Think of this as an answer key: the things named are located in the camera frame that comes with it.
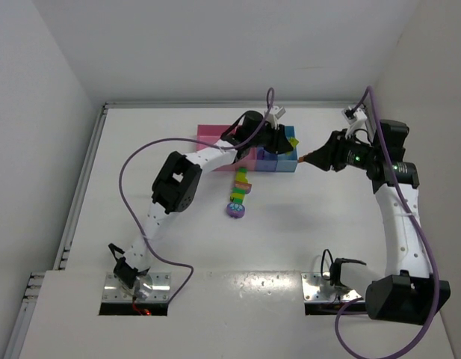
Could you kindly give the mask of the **long multicolour brick stack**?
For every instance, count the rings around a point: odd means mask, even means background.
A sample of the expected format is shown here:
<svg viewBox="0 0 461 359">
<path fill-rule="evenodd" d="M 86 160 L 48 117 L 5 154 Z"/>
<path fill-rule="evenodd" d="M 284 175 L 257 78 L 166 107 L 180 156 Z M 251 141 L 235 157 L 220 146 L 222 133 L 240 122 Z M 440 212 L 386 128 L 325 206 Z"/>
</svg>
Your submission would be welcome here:
<svg viewBox="0 0 461 359">
<path fill-rule="evenodd" d="M 252 184 L 247 179 L 246 168 L 240 167 L 235 172 L 233 187 L 230 192 L 229 200 L 232 203 L 242 204 L 244 198 L 251 192 Z"/>
</svg>

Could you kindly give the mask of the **green yellow orange brick stack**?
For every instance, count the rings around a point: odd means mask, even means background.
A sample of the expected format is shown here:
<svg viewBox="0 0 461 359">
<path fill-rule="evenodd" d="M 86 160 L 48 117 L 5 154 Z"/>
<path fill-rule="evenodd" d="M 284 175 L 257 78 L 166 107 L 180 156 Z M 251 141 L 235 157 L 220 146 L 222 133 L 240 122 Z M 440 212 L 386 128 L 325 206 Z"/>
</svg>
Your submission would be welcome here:
<svg viewBox="0 0 461 359">
<path fill-rule="evenodd" d="M 286 155 L 291 155 L 297 148 L 299 141 L 295 137 L 288 137 L 288 142 L 291 145 L 291 150 L 286 153 Z"/>
</svg>

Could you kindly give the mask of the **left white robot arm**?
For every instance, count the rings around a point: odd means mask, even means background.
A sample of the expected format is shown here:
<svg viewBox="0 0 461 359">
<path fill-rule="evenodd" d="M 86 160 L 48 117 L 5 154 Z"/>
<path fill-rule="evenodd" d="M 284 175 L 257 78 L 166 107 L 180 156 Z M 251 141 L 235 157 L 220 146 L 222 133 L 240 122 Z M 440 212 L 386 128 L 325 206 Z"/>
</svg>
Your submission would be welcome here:
<svg viewBox="0 0 461 359">
<path fill-rule="evenodd" d="M 171 266 L 183 266 L 157 254 L 152 244 L 165 234 L 173 219 L 192 204 L 202 175 L 239 162 L 254 147 L 276 155 L 294 149 L 285 135 L 284 125 L 278 122 L 279 111 L 273 106 L 264 114 L 246 111 L 217 142 L 205 144 L 193 153 L 171 152 L 152 184 L 149 213 L 144 223 L 128 200 L 123 200 L 140 234 L 126 251 L 109 246 L 111 252 L 119 254 L 114 274 L 125 287 L 134 289 L 138 279 L 147 274 L 151 268 L 149 255 Z"/>
</svg>

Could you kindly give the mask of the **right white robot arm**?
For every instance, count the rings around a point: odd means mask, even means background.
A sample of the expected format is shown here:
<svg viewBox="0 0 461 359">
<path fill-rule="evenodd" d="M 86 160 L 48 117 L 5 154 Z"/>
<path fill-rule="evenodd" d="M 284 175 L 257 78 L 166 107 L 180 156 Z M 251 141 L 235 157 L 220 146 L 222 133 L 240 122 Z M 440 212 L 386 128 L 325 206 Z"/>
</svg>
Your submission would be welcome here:
<svg viewBox="0 0 461 359">
<path fill-rule="evenodd" d="M 336 258 L 329 269 L 329 283 L 355 290 L 365 301 L 371 319 L 423 325 L 439 293 L 438 307 L 450 298 L 450 284 L 434 281 L 433 270 L 418 223 L 419 178 L 416 166 L 403 159 L 409 127 L 395 120 L 380 123 L 384 142 L 374 135 L 362 143 L 346 129 L 331 133 L 321 148 L 300 157 L 300 162 L 323 170 L 341 171 L 354 166 L 366 172 L 382 215 L 386 241 L 383 276 L 361 260 Z"/>
</svg>

